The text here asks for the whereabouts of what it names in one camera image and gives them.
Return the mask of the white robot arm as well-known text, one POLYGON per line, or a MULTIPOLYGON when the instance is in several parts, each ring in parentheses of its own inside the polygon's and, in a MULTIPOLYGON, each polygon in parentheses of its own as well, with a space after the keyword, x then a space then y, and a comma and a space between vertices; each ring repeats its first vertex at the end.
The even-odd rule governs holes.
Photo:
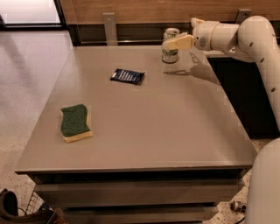
MULTIPOLYGON (((272 109, 280 129, 280 50, 271 22, 252 16, 239 24, 205 21, 194 17, 192 33, 166 39, 166 51, 192 47, 205 52, 219 51, 243 62, 255 63, 262 95, 272 109)), ((244 224, 280 224, 280 138, 265 144, 255 157, 248 188, 244 224)))

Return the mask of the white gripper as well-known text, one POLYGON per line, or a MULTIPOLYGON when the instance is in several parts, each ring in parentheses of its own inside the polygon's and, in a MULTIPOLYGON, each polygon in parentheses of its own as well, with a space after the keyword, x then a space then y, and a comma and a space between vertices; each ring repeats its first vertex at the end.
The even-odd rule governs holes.
POLYGON ((187 32, 180 33, 174 38, 168 38, 162 44, 164 50, 188 50, 195 46, 199 50, 211 51, 211 39, 218 21, 204 21, 192 17, 192 35, 187 32))

